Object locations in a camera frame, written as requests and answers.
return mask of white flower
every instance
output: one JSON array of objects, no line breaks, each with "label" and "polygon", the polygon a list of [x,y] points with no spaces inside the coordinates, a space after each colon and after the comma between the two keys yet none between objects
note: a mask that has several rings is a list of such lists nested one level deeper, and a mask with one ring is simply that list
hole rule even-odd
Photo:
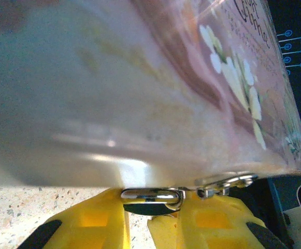
[{"label": "white flower", "polygon": [[245,75],[245,79],[247,81],[247,84],[250,86],[254,85],[254,76],[250,71],[250,66],[249,63],[246,59],[243,60],[243,68],[244,68],[244,75]]},{"label": "white flower", "polygon": [[242,106],[248,110],[248,104],[246,99],[246,94],[243,89],[240,77],[238,75],[238,71],[234,67],[233,61],[231,57],[226,58],[227,64],[222,63],[222,72],[223,75],[228,82],[228,85],[232,89],[234,95],[238,98]]},{"label": "white flower", "polygon": [[249,103],[252,117],[257,120],[262,120],[259,95],[257,94],[255,87],[249,89]]},{"label": "white flower", "polygon": [[256,120],[253,119],[253,129],[254,129],[254,134],[256,137],[256,141],[261,145],[263,149],[266,149],[265,141],[262,136],[261,128],[259,124],[256,122]]},{"label": "white flower", "polygon": [[292,140],[289,137],[286,137],[285,139],[286,139],[286,141],[289,145],[289,148],[290,148],[291,152],[292,153],[295,152],[296,148],[294,147],[294,143],[292,142]]},{"label": "white flower", "polygon": [[241,71],[241,68],[240,68],[238,55],[236,55],[236,54],[233,55],[232,61],[233,61],[233,66],[234,66],[235,70],[238,73],[239,79],[242,79],[243,75],[242,75],[242,71]]},{"label": "white flower", "polygon": [[207,25],[207,27],[204,27],[203,25],[199,26],[199,30],[201,33],[201,36],[203,38],[203,41],[207,44],[209,49],[211,50],[212,53],[222,53],[223,48],[222,44],[219,41],[219,39],[214,35],[211,27]]},{"label": "white flower", "polygon": [[219,55],[217,53],[212,53],[210,55],[210,61],[215,71],[220,74],[222,71],[222,62]]}]

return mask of speckled countertop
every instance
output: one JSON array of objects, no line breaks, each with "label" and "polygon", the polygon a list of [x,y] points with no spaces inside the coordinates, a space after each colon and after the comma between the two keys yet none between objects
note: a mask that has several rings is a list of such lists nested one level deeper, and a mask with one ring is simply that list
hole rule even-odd
[{"label": "speckled countertop", "polygon": [[[17,248],[52,215],[104,188],[0,187],[0,248]],[[155,249],[147,228],[150,217],[130,214],[131,247]]]}]

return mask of yellow holder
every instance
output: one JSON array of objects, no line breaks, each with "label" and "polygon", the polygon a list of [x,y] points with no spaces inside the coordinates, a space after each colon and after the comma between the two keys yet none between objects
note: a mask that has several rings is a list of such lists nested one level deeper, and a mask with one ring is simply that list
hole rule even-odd
[{"label": "yellow holder", "polygon": [[265,227],[239,199],[188,192],[177,218],[155,217],[148,228],[156,249],[264,249],[247,222]]},{"label": "yellow holder", "polygon": [[[120,195],[120,189],[108,189],[52,216],[46,222],[62,224],[44,249],[129,249]],[[187,192],[179,212],[154,217],[148,228],[157,249],[264,249],[247,222],[265,227],[239,199],[215,195],[201,200]]]},{"label": "yellow holder", "polygon": [[108,189],[48,219],[62,224],[44,249],[129,249],[128,214],[121,189]]}]

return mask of metal ring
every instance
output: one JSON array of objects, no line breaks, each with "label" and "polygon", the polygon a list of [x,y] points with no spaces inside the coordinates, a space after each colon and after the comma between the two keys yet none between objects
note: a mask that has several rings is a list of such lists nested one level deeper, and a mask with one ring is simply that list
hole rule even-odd
[{"label": "metal ring", "polygon": [[256,179],[256,174],[234,176],[211,184],[204,184],[202,187],[197,188],[196,194],[203,200],[212,197],[215,193],[226,196],[229,194],[231,187],[248,187]]},{"label": "metal ring", "polygon": [[179,211],[180,210],[184,199],[186,199],[186,192],[184,190],[178,190],[178,193],[179,193],[179,196],[180,196],[179,202],[176,203],[176,204],[165,204],[165,206],[168,209],[173,210],[173,211]]},{"label": "metal ring", "polygon": [[168,204],[175,207],[183,199],[177,190],[160,188],[130,188],[121,193],[123,204]]}]

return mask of flower illustration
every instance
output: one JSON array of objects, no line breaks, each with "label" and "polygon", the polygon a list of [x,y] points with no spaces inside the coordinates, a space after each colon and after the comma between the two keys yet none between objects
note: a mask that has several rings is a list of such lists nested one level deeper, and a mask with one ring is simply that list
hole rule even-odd
[{"label": "flower illustration", "polygon": [[215,69],[215,71],[220,74],[221,73],[221,64],[222,64],[222,54],[223,48],[219,39],[214,35],[212,29],[207,25],[204,27],[203,25],[199,26],[200,34],[203,38],[203,41],[208,46],[211,51],[210,61]]},{"label": "flower illustration", "polygon": [[246,59],[241,60],[233,52],[232,57],[226,57],[219,39],[214,35],[210,26],[199,26],[203,41],[211,51],[210,62],[218,74],[223,74],[233,94],[248,111],[253,120],[253,130],[257,142],[266,149],[262,130],[257,120],[262,120],[262,109],[259,94],[254,86],[257,78],[252,74],[250,65]]},{"label": "flower illustration", "polygon": [[292,139],[290,137],[286,137],[285,138],[287,144],[289,145],[289,148],[291,150],[291,153],[295,153],[297,151],[297,145],[292,141]]}]

